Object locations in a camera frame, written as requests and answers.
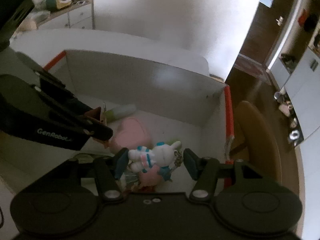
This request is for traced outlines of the green cylinder tube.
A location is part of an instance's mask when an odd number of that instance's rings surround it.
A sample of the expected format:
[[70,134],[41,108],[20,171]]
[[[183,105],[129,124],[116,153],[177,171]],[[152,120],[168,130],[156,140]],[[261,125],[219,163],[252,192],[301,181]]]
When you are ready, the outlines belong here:
[[106,124],[122,119],[133,114],[137,110],[134,104],[121,105],[102,112],[102,119]]

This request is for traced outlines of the pink heart-shaped box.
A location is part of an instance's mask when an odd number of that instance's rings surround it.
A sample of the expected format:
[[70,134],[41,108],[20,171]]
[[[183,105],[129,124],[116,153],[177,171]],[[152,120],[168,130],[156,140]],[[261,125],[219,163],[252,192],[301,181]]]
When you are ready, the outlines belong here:
[[152,148],[151,135],[146,126],[137,118],[125,118],[110,141],[110,151],[116,154],[122,148],[134,150],[138,146]]

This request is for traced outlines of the pink dress doll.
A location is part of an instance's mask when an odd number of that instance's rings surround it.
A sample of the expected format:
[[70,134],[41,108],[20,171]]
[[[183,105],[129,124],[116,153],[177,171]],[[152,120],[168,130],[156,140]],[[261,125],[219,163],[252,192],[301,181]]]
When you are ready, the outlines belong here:
[[128,165],[117,185],[122,192],[154,192],[157,185],[172,181],[171,176],[176,168],[154,165],[151,169],[133,172]]

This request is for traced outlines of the white bunny figurine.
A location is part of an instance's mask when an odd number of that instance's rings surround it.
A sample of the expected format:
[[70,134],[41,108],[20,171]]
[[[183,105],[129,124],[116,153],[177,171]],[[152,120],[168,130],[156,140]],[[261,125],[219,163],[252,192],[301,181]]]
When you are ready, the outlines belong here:
[[153,149],[145,146],[138,146],[135,150],[129,150],[129,165],[132,172],[148,172],[154,165],[158,167],[167,167],[175,159],[175,153],[182,145],[180,141],[172,145],[159,142]]

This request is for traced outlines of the pink binder clip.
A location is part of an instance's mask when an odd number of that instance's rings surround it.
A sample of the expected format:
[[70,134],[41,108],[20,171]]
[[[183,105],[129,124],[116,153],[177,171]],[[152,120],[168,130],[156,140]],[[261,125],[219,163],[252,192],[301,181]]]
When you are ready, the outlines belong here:
[[106,126],[106,121],[101,118],[101,107],[87,111],[84,116],[89,124],[89,129],[86,129],[85,132],[88,132],[94,141],[102,144],[104,149],[108,148],[113,131]]

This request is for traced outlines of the red cardboard box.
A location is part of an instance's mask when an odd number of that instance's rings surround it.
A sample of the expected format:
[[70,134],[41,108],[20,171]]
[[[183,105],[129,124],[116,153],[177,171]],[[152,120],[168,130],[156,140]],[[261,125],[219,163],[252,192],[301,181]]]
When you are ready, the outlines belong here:
[[83,103],[133,104],[153,142],[181,141],[199,157],[225,161],[226,85],[154,61],[96,51],[62,51],[45,65]]

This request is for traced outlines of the wooden chair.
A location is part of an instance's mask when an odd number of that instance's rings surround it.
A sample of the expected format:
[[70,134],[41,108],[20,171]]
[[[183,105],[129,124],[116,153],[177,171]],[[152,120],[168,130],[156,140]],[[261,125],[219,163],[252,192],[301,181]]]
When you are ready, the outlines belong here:
[[282,170],[279,148],[272,129],[257,107],[248,101],[238,104],[234,112],[244,142],[230,150],[229,157],[235,156],[244,149],[248,149],[248,161],[263,174],[282,183]]

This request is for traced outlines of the white drawer cabinet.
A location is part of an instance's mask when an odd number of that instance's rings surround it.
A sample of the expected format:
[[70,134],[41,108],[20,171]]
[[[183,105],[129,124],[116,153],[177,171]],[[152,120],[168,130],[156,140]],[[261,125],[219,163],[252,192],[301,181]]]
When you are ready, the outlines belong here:
[[70,7],[53,12],[37,24],[37,29],[95,29],[94,0],[78,1]]

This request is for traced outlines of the brown wooden door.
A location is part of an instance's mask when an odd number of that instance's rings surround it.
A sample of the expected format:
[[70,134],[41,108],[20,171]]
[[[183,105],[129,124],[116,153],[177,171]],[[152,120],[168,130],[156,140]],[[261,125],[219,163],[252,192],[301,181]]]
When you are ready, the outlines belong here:
[[259,3],[240,54],[257,63],[264,63],[276,44],[293,2],[294,0],[272,0],[270,7]]

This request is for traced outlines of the white wall cabinet unit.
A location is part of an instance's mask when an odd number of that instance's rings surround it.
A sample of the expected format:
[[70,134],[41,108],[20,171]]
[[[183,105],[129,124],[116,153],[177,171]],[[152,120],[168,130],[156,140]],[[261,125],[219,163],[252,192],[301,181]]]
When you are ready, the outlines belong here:
[[319,129],[319,0],[293,0],[292,8],[272,51],[267,71],[285,93],[297,126],[289,142],[298,146]]

